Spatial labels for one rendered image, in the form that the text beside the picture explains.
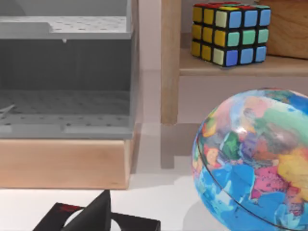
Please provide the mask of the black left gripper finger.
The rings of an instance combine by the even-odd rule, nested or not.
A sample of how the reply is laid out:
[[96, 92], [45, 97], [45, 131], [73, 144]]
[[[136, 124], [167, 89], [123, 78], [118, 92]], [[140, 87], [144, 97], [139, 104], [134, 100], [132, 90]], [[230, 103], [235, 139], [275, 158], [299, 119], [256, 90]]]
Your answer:
[[61, 231], [110, 231], [110, 191], [104, 190], [87, 207], [81, 210]]

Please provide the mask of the black flat object red print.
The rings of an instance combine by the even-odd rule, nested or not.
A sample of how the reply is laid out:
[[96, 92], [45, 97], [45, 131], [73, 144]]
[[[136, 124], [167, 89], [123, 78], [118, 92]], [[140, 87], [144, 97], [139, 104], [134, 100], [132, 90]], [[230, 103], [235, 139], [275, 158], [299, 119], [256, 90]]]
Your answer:
[[[61, 231], [85, 207], [55, 203], [33, 231]], [[110, 231], [161, 231], [158, 220], [114, 213], [111, 211]]]

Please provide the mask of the pale wooden drawer front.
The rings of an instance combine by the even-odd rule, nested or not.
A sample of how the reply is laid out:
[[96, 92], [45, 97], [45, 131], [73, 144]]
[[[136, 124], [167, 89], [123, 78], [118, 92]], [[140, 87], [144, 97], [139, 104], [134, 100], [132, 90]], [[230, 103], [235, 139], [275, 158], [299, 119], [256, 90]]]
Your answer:
[[0, 188], [126, 189], [134, 140], [0, 140]]

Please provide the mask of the grey pierced drawer inside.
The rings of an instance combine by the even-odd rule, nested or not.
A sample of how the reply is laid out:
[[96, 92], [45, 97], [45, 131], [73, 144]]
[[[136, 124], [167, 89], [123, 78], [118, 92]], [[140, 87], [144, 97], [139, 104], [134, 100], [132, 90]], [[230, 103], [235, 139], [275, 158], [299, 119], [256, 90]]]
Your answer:
[[138, 0], [0, 0], [0, 138], [131, 138], [138, 10]]

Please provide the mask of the wooden open shelf unit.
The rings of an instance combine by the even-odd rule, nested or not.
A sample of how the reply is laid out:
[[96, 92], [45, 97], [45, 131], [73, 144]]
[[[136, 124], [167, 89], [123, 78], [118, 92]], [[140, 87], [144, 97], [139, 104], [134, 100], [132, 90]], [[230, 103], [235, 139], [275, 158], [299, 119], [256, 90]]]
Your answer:
[[308, 60], [269, 56], [259, 64], [221, 68], [190, 54], [182, 33], [182, 7], [192, 1], [161, 0], [161, 123], [199, 123], [226, 98], [245, 90], [280, 88], [308, 96]]

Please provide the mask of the colourful world globe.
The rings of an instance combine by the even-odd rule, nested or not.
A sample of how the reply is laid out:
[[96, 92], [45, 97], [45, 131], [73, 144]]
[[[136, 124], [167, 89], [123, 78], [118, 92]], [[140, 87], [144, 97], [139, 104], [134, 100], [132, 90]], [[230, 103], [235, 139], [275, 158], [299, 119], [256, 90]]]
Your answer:
[[196, 190], [229, 231], [308, 231], [308, 96], [237, 93], [206, 117], [192, 148]]

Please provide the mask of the multicoloured puzzle cube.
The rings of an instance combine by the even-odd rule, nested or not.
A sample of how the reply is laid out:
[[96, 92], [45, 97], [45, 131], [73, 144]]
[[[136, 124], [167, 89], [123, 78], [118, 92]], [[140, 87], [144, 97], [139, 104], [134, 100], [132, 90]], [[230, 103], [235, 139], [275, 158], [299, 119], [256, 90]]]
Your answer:
[[271, 8], [236, 1], [196, 3], [191, 55], [230, 68], [266, 59]]

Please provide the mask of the wooden box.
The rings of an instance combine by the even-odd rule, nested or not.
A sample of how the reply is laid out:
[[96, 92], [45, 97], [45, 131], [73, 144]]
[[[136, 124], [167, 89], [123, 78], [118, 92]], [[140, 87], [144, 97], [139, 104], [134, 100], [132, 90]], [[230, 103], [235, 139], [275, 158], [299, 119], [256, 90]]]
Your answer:
[[308, 0], [256, 0], [271, 8], [268, 54], [308, 60]]

